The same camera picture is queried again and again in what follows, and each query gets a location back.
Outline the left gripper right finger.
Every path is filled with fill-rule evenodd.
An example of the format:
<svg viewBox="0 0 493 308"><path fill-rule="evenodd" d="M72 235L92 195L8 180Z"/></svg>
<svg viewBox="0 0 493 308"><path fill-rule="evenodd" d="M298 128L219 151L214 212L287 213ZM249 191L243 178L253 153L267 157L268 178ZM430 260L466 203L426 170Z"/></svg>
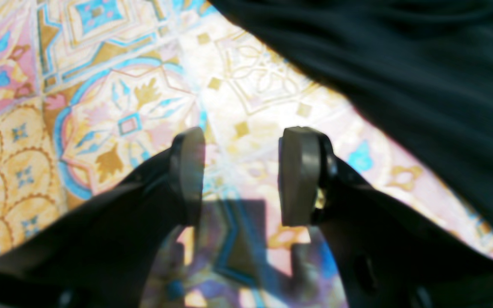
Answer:
<svg viewBox="0 0 493 308"><path fill-rule="evenodd" d="M372 187L309 127L279 142L282 224L323 234L350 308L493 308L493 259Z"/></svg>

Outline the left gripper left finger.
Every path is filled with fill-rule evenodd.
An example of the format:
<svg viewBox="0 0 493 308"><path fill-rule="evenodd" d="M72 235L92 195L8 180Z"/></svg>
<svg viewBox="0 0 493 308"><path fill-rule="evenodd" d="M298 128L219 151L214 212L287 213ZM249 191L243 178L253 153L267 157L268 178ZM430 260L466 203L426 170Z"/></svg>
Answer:
<svg viewBox="0 0 493 308"><path fill-rule="evenodd" d="M0 308L137 308L156 254L199 222L205 139L199 127L0 255Z"/></svg>

